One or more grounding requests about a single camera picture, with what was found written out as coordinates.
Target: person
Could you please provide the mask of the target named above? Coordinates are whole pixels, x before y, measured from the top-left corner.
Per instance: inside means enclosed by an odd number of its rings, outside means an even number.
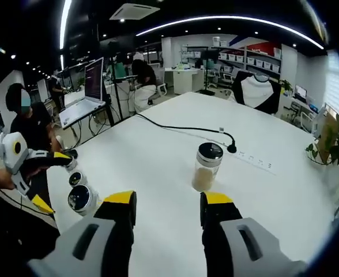
[[[27,179],[45,169],[26,173]],[[0,169],[0,189],[14,189],[11,174],[5,169]],[[0,276],[33,276],[27,262],[53,251],[59,237],[58,229],[19,207],[0,197]]]
[[[58,112],[60,113],[65,107],[65,88],[61,86],[61,79],[57,77],[58,70],[55,70],[48,82],[50,96],[52,97]]]
[[[149,98],[157,91],[156,75],[154,70],[145,61],[135,59],[132,64],[133,75],[137,75],[137,82],[141,87],[134,93],[134,107],[137,113],[150,108]]]
[[[112,78],[113,71],[112,71],[112,64],[110,61],[108,61],[109,65],[107,68],[107,74]],[[113,57],[113,64],[114,64],[114,71],[115,71],[115,77],[116,78],[124,78],[127,76],[125,66],[121,61],[117,60],[117,56]]]
[[[15,83],[8,88],[6,106],[16,112],[10,132],[20,132],[28,148],[62,152],[62,140],[56,137],[51,118],[42,102],[31,104],[31,99],[24,86]]]

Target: black t-shirt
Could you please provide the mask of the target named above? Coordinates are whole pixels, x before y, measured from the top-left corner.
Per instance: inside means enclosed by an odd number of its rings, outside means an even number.
[[[30,118],[20,115],[15,117],[10,132],[20,132],[30,149],[50,151],[50,139],[46,128],[51,122],[49,113],[42,102],[32,104],[31,108],[32,116]]]
[[[58,80],[56,78],[54,78],[54,77],[50,78],[50,80],[48,82],[48,88],[49,88],[50,96],[58,97],[58,96],[61,95],[61,93],[53,91],[53,88],[62,89],[61,84],[58,82]]]

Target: monitor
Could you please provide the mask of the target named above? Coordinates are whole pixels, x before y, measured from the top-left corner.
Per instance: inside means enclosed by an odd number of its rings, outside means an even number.
[[[85,96],[103,101],[103,58],[85,67]]]
[[[306,89],[304,89],[304,88],[302,88],[302,87],[296,85],[296,86],[295,86],[295,91],[296,91],[296,93],[297,93],[299,96],[301,96],[302,98],[306,98],[306,97],[307,97],[307,90],[306,90]]]

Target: black office chair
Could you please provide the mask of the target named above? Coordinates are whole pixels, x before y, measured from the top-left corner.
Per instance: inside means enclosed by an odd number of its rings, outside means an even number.
[[[232,84],[232,91],[235,95],[236,102],[239,104],[245,105],[241,82],[253,75],[253,73],[244,71],[239,71],[238,75],[236,75],[236,78]],[[273,94],[255,109],[258,111],[263,111],[267,114],[275,114],[278,111],[278,104],[280,102],[281,85],[272,80],[269,80],[268,82],[270,82],[272,85]]]

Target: desk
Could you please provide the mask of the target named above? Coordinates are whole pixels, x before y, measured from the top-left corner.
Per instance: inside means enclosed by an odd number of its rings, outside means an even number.
[[[174,93],[183,94],[188,91],[200,91],[204,88],[204,70],[166,68],[167,74],[173,75]]]
[[[114,84],[106,85],[107,94],[111,96],[112,103],[111,103],[111,110],[114,122],[117,123],[121,121],[119,116],[119,109],[118,109],[118,102],[116,97],[116,90],[114,88]],[[122,81],[121,83],[117,83],[117,91],[119,97],[119,104],[121,106],[122,117],[123,119],[130,116],[130,107],[134,111],[134,98],[133,94],[130,93],[130,84],[127,80]]]
[[[61,121],[61,127],[63,130],[71,127],[76,142],[80,139],[80,144],[92,138],[93,134],[89,129],[89,115],[103,108],[106,104],[100,104],[93,101],[88,101],[88,105],[84,108],[80,108],[77,104],[85,96],[85,91],[72,92],[65,95],[65,106],[66,109],[59,113],[59,119]],[[98,126],[95,121],[92,121],[90,128],[93,132],[98,131]]]
[[[304,102],[300,101],[299,99],[281,94],[280,95],[280,102],[278,104],[278,112],[276,114],[276,117],[281,118],[283,111],[284,111],[284,107],[290,108],[292,102],[295,102],[296,104],[298,104],[301,107],[301,109],[305,109],[309,113],[313,113],[313,111],[309,108],[309,105],[307,103],[304,103]]]
[[[224,127],[241,152],[268,160],[274,174],[226,153],[212,191],[231,197],[243,217],[254,218],[280,240],[293,260],[309,261],[325,242],[333,206],[320,173],[304,149],[313,137],[271,115],[219,98],[186,93],[144,111],[157,123]],[[137,192],[135,242],[129,276],[206,276],[199,193],[191,187],[198,146],[222,134],[176,132],[131,117],[78,147],[79,167],[103,199]],[[67,204],[68,173],[48,169],[50,199],[62,233],[81,219]]]

